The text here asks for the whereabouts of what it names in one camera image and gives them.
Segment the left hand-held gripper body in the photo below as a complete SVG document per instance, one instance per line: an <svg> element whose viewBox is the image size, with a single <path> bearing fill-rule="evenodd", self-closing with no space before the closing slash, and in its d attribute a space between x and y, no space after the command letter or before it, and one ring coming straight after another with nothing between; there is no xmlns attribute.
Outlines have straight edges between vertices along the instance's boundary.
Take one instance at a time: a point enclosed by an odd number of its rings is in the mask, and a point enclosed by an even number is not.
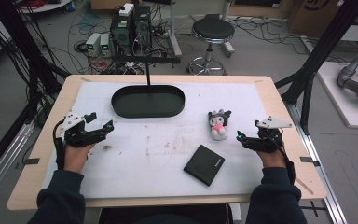
<svg viewBox="0 0 358 224"><path fill-rule="evenodd" d="M74 111L70 111L63 119L61 131L64 140L73 147L85 147L92 143L87 139L89 132L85 130L87 122L85 115L79 115Z"/></svg>

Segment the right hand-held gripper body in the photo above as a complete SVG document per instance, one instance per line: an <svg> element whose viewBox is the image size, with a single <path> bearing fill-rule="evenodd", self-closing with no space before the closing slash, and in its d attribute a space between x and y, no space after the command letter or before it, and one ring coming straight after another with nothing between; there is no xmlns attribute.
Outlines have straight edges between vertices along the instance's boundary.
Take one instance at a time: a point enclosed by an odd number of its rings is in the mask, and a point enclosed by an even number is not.
<svg viewBox="0 0 358 224"><path fill-rule="evenodd" d="M261 140L260 150L271 153L283 145L282 128L292 128L290 122L273 118L272 116L263 119L259 123L258 136Z"/></svg>

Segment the person's right hand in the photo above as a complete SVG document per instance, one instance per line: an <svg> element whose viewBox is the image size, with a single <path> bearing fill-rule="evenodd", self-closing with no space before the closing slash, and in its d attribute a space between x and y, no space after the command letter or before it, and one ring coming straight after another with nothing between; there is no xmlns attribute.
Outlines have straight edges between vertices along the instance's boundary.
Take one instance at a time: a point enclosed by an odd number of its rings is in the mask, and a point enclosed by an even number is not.
<svg viewBox="0 0 358 224"><path fill-rule="evenodd" d="M272 153L257 151L256 154L261 159L264 168L286 167L284 156L279 150Z"/></svg>

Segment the person's left hand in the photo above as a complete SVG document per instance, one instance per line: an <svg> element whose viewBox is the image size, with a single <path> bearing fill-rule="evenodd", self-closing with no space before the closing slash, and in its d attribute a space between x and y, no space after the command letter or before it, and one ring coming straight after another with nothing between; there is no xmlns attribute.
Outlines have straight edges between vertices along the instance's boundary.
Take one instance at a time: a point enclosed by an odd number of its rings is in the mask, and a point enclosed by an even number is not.
<svg viewBox="0 0 358 224"><path fill-rule="evenodd" d="M73 147L67 145L64 152L63 169L80 174L85 166L88 154L93 148L94 144L85 147Z"/></svg>

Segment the small plush toy doll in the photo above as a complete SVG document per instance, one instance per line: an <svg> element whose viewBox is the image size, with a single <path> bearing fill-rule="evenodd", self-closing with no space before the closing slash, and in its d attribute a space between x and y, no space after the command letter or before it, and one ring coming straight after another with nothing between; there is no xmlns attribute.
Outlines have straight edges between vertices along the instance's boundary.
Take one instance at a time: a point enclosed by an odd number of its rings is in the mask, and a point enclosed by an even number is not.
<svg viewBox="0 0 358 224"><path fill-rule="evenodd" d="M228 119L231 116L231 111L220 109L208 113L208 122L211 126L211 136L213 140L222 141L227 138Z"/></svg>

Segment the black square box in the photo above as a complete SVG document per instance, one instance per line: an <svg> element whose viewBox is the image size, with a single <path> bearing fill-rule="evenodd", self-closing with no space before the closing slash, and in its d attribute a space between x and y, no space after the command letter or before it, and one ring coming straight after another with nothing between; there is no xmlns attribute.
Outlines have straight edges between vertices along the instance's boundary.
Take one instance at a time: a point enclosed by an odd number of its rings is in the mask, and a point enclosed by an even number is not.
<svg viewBox="0 0 358 224"><path fill-rule="evenodd" d="M224 164L225 159L204 145L199 145L184 171L210 187Z"/></svg>

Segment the black oval tray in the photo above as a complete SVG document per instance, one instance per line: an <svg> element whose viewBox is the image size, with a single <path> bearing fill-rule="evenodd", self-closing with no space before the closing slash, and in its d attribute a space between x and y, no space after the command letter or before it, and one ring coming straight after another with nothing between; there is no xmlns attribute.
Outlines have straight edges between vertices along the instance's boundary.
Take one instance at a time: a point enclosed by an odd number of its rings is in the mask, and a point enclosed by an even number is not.
<svg viewBox="0 0 358 224"><path fill-rule="evenodd" d="M169 118L182 112L185 94L172 85L134 85L117 90L111 105L123 118Z"/></svg>

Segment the white table mat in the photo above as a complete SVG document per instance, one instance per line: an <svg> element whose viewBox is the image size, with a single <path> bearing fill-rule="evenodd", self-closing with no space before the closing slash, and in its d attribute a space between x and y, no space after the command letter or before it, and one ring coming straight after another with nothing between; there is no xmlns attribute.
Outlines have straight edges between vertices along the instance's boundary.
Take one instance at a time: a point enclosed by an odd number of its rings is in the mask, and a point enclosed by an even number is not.
<svg viewBox="0 0 358 224"><path fill-rule="evenodd" d="M181 196L246 195L259 185L262 163L241 145L237 131L255 136L255 120L267 118L261 96L253 84L181 83L186 97L183 111L170 118L126 119L118 116L111 98L118 83L87 82L81 85L73 111L95 112L88 129L112 120L115 129L90 152L81 185L93 199ZM230 110L227 138L211 136L208 113ZM225 159L210 187L186 173L184 167L199 145Z"/></svg>

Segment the grey power supply unit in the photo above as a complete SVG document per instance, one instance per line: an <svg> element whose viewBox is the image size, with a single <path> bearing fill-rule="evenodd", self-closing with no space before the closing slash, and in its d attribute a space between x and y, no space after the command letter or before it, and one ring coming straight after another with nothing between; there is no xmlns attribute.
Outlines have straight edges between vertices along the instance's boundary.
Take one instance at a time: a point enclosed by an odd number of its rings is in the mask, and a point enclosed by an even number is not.
<svg viewBox="0 0 358 224"><path fill-rule="evenodd" d="M100 47L101 53L104 57L111 56L111 43L109 34L101 34Z"/></svg>
<svg viewBox="0 0 358 224"><path fill-rule="evenodd" d="M101 35L98 33L92 34L86 41L86 47L90 57L98 57L101 53Z"/></svg>

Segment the white floor platform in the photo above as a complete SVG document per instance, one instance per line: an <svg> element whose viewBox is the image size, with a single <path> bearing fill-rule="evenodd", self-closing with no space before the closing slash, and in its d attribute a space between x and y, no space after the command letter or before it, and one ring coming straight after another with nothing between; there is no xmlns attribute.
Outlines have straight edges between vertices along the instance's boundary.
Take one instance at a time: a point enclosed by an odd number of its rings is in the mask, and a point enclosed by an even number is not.
<svg viewBox="0 0 358 224"><path fill-rule="evenodd" d="M346 63L325 62L318 71L330 99L347 127L358 128L358 97L352 91L342 89L337 84L338 73Z"/></svg>

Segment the white table leg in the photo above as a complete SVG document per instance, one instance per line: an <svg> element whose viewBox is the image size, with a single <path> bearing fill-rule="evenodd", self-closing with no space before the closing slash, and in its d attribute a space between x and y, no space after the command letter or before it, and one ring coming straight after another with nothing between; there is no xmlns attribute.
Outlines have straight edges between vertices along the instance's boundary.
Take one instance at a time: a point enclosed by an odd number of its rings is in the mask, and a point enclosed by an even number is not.
<svg viewBox="0 0 358 224"><path fill-rule="evenodd" d="M229 13L231 2L232 0L225 0L225 3L223 4L222 16L221 16L221 19L223 21L227 21L227 16ZM225 49L227 50L228 56L231 56L235 52L235 49L231 46L230 42L227 42L225 44Z"/></svg>
<svg viewBox="0 0 358 224"><path fill-rule="evenodd" d="M168 34L169 34L169 39L170 39L170 43L172 46L174 56L176 58L181 58L182 51L180 49L179 43L176 38L176 33L175 33L175 3L176 3L176 0L170 0L170 30L169 30Z"/></svg>

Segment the black computer tower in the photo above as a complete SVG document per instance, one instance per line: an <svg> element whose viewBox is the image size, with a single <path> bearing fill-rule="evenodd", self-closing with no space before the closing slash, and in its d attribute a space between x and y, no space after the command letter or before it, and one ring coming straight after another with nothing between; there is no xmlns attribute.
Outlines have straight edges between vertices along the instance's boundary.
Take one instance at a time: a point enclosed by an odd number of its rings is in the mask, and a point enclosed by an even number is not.
<svg viewBox="0 0 358 224"><path fill-rule="evenodd" d="M150 46L150 6L139 5L134 11L135 37L142 48Z"/></svg>
<svg viewBox="0 0 358 224"><path fill-rule="evenodd" d="M111 36L115 46L116 55L131 55L133 41L132 16L115 14L110 26Z"/></svg>

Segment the black round stool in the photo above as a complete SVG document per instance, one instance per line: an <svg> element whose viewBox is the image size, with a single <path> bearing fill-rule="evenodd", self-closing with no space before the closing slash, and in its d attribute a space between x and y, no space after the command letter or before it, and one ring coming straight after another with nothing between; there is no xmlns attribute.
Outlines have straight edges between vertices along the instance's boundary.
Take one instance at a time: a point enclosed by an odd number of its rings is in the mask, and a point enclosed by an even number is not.
<svg viewBox="0 0 358 224"><path fill-rule="evenodd" d="M234 27L219 17L205 16L196 21L192 26L192 35L206 42L208 47L204 56L197 57L188 64L186 71L195 76L224 76L227 73L224 65L212 57L213 45L226 44L232 39L234 33Z"/></svg>

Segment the person's lap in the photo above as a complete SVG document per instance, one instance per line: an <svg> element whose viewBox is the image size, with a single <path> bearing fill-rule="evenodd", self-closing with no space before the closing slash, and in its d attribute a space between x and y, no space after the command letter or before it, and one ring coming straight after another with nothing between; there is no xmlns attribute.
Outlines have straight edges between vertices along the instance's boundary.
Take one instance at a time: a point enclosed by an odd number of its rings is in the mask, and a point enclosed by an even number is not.
<svg viewBox="0 0 358 224"><path fill-rule="evenodd" d="M233 224L223 204L103 208L99 224Z"/></svg>

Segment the white box on computer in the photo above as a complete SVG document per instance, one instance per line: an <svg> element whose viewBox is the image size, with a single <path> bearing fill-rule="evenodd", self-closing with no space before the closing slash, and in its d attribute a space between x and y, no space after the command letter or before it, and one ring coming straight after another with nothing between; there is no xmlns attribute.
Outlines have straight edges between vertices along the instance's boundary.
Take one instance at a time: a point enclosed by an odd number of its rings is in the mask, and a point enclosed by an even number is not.
<svg viewBox="0 0 358 224"><path fill-rule="evenodd" d="M129 17L130 14L133 12L133 10L134 10L134 4L125 3L122 9L118 12L118 14L123 17Z"/></svg>

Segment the cardboard box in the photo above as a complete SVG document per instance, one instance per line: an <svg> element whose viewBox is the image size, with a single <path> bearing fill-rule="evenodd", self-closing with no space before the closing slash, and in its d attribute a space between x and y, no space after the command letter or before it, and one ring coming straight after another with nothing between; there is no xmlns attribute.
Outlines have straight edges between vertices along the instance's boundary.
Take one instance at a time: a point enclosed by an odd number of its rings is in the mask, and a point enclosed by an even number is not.
<svg viewBox="0 0 358 224"><path fill-rule="evenodd" d="M340 6L338 0L295 0L288 17L288 32L296 35L321 37Z"/></svg>

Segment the aluminium rail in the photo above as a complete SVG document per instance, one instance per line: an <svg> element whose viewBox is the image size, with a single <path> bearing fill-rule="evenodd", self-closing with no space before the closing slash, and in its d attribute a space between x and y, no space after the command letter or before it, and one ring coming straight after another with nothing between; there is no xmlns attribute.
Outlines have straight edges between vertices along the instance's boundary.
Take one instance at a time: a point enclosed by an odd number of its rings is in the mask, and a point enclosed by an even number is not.
<svg viewBox="0 0 358 224"><path fill-rule="evenodd" d="M8 143L4 145L3 155L0 157L0 182L19 156L33 131L33 123L23 124L16 132L13 132L13 136L10 137Z"/></svg>
<svg viewBox="0 0 358 224"><path fill-rule="evenodd" d="M348 224L347 219L345 218L344 213L337 200L335 192L330 184L330 181L328 180L327 174L324 170L316 147L313 144L311 137L307 135L304 129L300 126L300 112L298 108L295 105L286 105L286 108L296 126L300 139L303 141L305 149L309 153L309 161L313 164L314 168L316 169L316 172L318 173L318 176L320 177L321 182L323 183L326 192L326 196L323 197L323 202L332 223Z"/></svg>

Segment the black metal frame post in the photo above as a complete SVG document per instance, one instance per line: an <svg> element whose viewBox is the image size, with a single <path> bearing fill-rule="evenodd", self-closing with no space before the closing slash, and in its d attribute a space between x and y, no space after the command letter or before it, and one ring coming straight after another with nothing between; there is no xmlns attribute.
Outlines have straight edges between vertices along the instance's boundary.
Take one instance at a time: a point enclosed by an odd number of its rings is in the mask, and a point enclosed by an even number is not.
<svg viewBox="0 0 358 224"><path fill-rule="evenodd" d="M288 90L282 94L283 101L289 105L296 105L298 97L303 95L299 123L306 135L310 134L309 114L313 80L329 54L357 17L358 0L344 0L337 15L332 19L304 64L291 76L275 83L277 89L289 84Z"/></svg>

